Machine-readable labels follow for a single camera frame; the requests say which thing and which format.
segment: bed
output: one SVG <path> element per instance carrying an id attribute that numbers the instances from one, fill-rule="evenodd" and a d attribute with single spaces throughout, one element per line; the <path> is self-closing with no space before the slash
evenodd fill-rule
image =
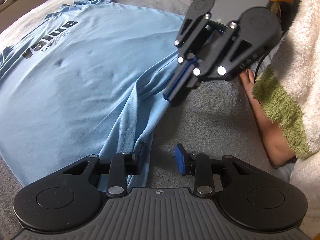
<path id="1" fill-rule="evenodd" d="M 0 34 L 0 50 L 15 44 L 40 24 L 45 15 L 61 4 L 75 0 L 48 0 L 33 9 Z M 184 15 L 189 0 L 112 0 Z M 189 151 L 221 158 L 232 154 L 248 163 L 289 181 L 292 164 L 273 169 L 266 157 L 246 94 L 238 80 L 203 83 L 177 108 L 169 108 L 154 131 L 147 186 L 193 187 L 192 177 L 181 177 L 175 166 L 173 149 L 182 143 Z M 20 225 L 12 210 L 20 183 L 0 158 L 0 239 L 8 240 Z"/>

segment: printed logo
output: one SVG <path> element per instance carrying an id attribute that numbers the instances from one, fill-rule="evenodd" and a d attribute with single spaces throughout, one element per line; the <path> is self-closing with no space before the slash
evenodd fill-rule
<path id="1" fill-rule="evenodd" d="M 47 49 L 49 49 L 52 45 L 56 44 L 58 41 L 60 41 L 64 36 L 66 36 L 69 32 L 65 32 L 63 34 L 61 34 L 58 38 L 55 38 L 53 41 L 51 41 L 49 43 L 49 45 L 47 45 L 42 51 L 46 51 Z"/>
<path id="2" fill-rule="evenodd" d="M 64 32 L 67 28 L 70 28 L 74 25 L 76 25 L 78 22 L 75 21 L 68 21 L 60 28 L 56 29 L 54 32 L 49 33 L 41 38 L 41 40 L 35 44 L 33 44 L 30 48 L 28 48 L 25 52 L 21 54 L 26 59 L 29 59 L 33 56 L 33 52 L 37 52 L 41 50 L 45 45 L 47 45 L 47 41 L 51 41 L 54 38 L 54 41 L 51 41 L 49 45 L 46 46 L 45 49 L 42 49 L 42 51 L 46 51 L 50 46 L 57 43 L 59 40 L 62 39 L 65 35 L 67 35 L 69 32 Z"/>
<path id="3" fill-rule="evenodd" d="M 157 191 L 155 191 L 155 193 L 157 193 L 158 195 L 162 195 L 165 192 L 162 189 L 158 189 Z"/>

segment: textured grip surface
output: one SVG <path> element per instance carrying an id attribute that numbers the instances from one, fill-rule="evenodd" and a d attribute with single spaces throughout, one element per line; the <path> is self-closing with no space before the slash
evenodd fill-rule
<path id="1" fill-rule="evenodd" d="M 307 240 L 297 228 L 276 234 L 240 228 L 220 214 L 210 199 L 188 189 L 134 188 L 123 198 L 110 199 L 88 224 L 63 234 L 23 230 L 14 240 Z"/>

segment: white fleece blanket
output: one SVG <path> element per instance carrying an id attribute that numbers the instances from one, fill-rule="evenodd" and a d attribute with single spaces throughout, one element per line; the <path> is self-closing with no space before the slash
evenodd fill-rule
<path id="1" fill-rule="evenodd" d="M 298 157 L 290 183 L 308 199 L 301 229 L 314 237 L 320 232 L 320 0 L 301 0 L 253 95 Z"/>

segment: t-shirt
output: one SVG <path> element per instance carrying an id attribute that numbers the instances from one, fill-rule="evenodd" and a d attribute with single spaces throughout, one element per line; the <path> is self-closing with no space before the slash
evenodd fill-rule
<path id="1" fill-rule="evenodd" d="M 183 16 L 111 0 L 62 5 L 0 56 L 0 153 L 28 185 L 145 142 L 168 107 Z M 145 186 L 143 174 L 128 185 Z"/>

